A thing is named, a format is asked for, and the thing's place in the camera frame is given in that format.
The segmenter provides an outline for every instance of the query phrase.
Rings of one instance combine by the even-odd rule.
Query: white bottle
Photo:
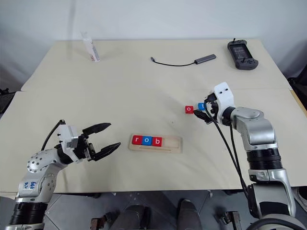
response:
[[[81,32],[83,43],[85,44],[85,48],[87,52],[89,53],[91,59],[93,62],[100,61],[99,55],[97,53],[97,50],[95,46],[93,45],[92,38],[87,34],[87,32]]]

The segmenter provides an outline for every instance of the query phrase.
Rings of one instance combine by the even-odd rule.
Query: white table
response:
[[[98,162],[71,164],[60,172],[55,192],[237,189],[238,175],[214,125],[184,113],[210,89],[226,81],[236,106],[260,109],[276,131],[283,165],[292,186],[306,185],[306,117],[289,84],[259,40],[248,47],[259,66],[237,70],[228,40],[99,41],[101,61],[93,63],[82,42],[56,42],[33,76],[18,92],[0,120],[0,192],[16,192],[28,158],[40,150],[51,128],[65,119],[79,131],[110,122],[90,136],[96,150],[122,145]],[[216,54],[215,60],[185,64]],[[229,129],[222,127],[229,140]],[[183,139],[180,154],[131,151],[133,133],[175,135]],[[241,137],[235,142],[247,184],[248,163]],[[54,135],[47,147],[57,144]]]

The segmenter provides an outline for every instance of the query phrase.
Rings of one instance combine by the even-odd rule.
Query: white wall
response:
[[[20,89],[55,40],[80,30],[93,39],[258,37],[287,77],[307,63],[306,0],[0,0],[0,88]]]

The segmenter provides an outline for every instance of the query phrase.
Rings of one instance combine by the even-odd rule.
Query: gray floor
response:
[[[45,230],[89,230],[91,218],[101,217],[109,211],[123,211],[133,204],[151,207],[151,229],[175,230],[177,204],[180,199],[190,199],[198,210],[203,229],[231,230],[231,224],[218,223],[217,210],[239,211],[242,229],[255,219],[249,214],[246,198],[242,193],[226,195],[221,190],[124,192],[113,195],[103,193],[94,199],[85,196],[54,194],[46,211]],[[12,213],[14,202],[0,199],[0,230],[4,229]],[[307,226],[307,214],[297,204],[297,218]]]

